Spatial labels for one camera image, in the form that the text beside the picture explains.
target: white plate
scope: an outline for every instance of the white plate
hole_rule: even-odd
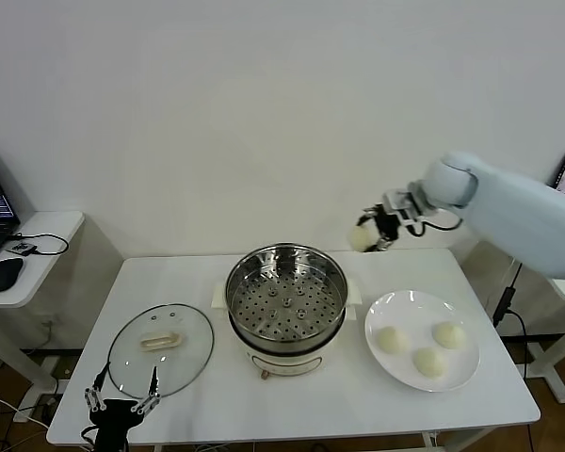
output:
[[[464,347],[450,350],[433,338],[438,323],[451,321],[467,334]],[[384,327],[396,327],[408,336],[409,349],[398,355],[380,349],[377,334]],[[479,346],[470,335],[468,321],[450,303],[424,292],[402,290],[382,296],[368,310],[364,322],[366,342],[380,365],[391,375],[413,388],[430,392],[452,391],[465,385],[479,366]],[[446,372],[438,379],[422,375],[412,362],[412,354],[421,347],[434,347],[443,354]]]

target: floor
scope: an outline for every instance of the floor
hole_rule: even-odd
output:
[[[523,347],[509,346],[509,352],[513,356],[516,363],[523,361]],[[75,367],[76,358],[67,357],[59,361],[55,370],[55,376],[58,378],[68,378]],[[565,382],[565,359],[557,366],[557,371]],[[532,394],[536,398],[541,408],[541,420],[534,424],[531,428],[534,447],[536,452],[565,452],[565,405],[559,405],[555,402],[552,393],[546,387],[541,379],[533,379],[527,382]],[[18,402],[24,395],[28,383],[15,371],[7,366],[0,367],[0,397],[13,405]],[[47,396],[40,403],[45,403],[50,399]],[[43,417],[50,419],[56,409],[56,404],[44,408]],[[40,419],[42,417],[42,408],[34,411],[34,417]],[[34,452],[55,452],[65,450],[80,450],[67,447],[54,447],[45,440],[43,428],[33,424],[13,424],[11,423],[12,414],[0,415],[0,440],[5,440],[11,445],[15,445],[22,439],[38,433],[37,436],[29,441],[16,446],[17,452],[34,451]],[[444,443],[444,435],[440,435],[439,443]],[[322,441],[294,441],[294,442],[270,442],[258,443],[253,448],[253,444],[229,444],[224,449],[210,449],[198,452],[284,452],[294,450],[298,452],[349,452],[362,450],[381,450],[395,449],[404,447],[419,447],[423,442],[420,435],[397,436],[397,437],[369,437],[369,438],[351,438],[340,440],[322,440]],[[0,444],[0,450],[6,448],[7,444]],[[150,447],[132,447],[134,452],[148,452],[152,450]],[[165,450],[171,452],[193,452],[194,447],[190,445],[169,446]],[[465,449],[466,452],[489,452],[489,451],[510,451],[510,452],[528,452],[529,445],[527,441],[526,427],[498,428],[490,435],[486,436],[471,447]]]

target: glass lid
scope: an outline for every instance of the glass lid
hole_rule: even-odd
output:
[[[214,331],[198,309],[185,304],[156,306],[124,326],[109,350],[109,377],[124,394],[143,398],[157,367],[159,394],[190,384],[207,365]]]

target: black mouse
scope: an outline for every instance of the black mouse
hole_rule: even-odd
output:
[[[20,257],[0,261],[0,292],[10,289],[17,282],[21,268],[23,259]]]

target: white shelf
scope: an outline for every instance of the white shelf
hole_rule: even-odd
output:
[[[54,234],[70,241],[84,221],[81,212],[36,212],[17,231],[23,235]],[[38,245],[44,252],[55,252],[63,247],[60,240],[39,237],[25,240]],[[8,251],[0,251],[0,261],[17,256]],[[18,308],[29,302],[60,256],[30,255],[24,257],[24,267],[17,282],[4,292],[0,292],[0,308]]]

